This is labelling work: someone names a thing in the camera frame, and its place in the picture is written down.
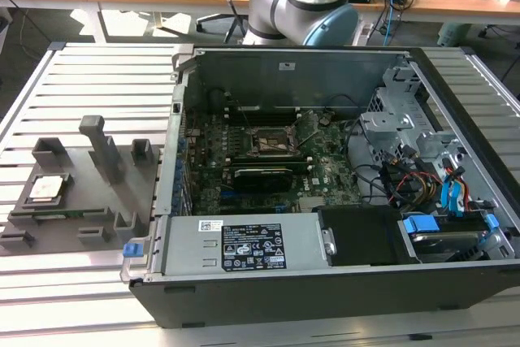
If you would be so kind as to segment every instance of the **power supply label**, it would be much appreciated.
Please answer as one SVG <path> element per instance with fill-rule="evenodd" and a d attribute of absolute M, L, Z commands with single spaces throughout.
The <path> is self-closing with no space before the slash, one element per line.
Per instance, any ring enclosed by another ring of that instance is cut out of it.
<path fill-rule="evenodd" d="M 287 268 L 281 225 L 222 226 L 222 268 L 225 271 Z"/>

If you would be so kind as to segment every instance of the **white label sticker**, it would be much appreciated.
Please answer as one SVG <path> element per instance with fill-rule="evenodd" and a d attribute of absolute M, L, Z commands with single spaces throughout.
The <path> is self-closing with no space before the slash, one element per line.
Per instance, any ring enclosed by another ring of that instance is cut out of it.
<path fill-rule="evenodd" d="M 224 221 L 221 219 L 199 219 L 199 232 L 220 232 Z"/>
<path fill-rule="evenodd" d="M 280 63 L 278 66 L 279 71 L 294 71 L 296 69 L 296 63 Z"/>

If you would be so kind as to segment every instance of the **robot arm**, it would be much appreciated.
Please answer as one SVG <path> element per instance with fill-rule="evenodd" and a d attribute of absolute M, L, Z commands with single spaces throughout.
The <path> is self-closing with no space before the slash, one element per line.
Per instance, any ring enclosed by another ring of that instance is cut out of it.
<path fill-rule="evenodd" d="M 249 0 L 245 45 L 343 45 L 358 25 L 347 0 Z"/>

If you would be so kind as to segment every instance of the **slotted metal platform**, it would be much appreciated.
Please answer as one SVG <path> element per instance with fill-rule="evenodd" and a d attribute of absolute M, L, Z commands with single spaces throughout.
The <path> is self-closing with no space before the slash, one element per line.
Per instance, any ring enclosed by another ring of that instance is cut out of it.
<path fill-rule="evenodd" d="M 38 137 L 87 145 L 77 131 L 80 119 L 100 114 L 118 144 L 148 138 L 163 145 L 175 50 L 68 44 L 45 54 L 0 125 L 0 230 L 34 164 L 31 148 Z M 474 56 L 460 50 L 427 54 L 518 178 L 519 118 L 510 95 Z M 520 288 L 469 310 L 163 330 L 119 281 L 121 261 L 119 251 L 0 258 L 0 345 L 459 346 L 512 345 L 520 337 Z M 410 334 L 433 339 L 411 341 Z"/>
<path fill-rule="evenodd" d="M 460 48 L 423 48 L 516 180 L 520 181 L 520 102 L 474 54 Z M 446 118 L 431 103 L 440 125 Z"/>

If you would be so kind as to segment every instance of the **motherboard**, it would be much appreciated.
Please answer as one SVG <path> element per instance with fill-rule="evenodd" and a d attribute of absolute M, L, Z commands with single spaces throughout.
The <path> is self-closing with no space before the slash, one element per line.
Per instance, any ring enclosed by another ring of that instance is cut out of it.
<path fill-rule="evenodd" d="M 345 121 L 332 117 L 187 115 L 192 213 L 304 213 L 359 203 L 342 146 Z"/>

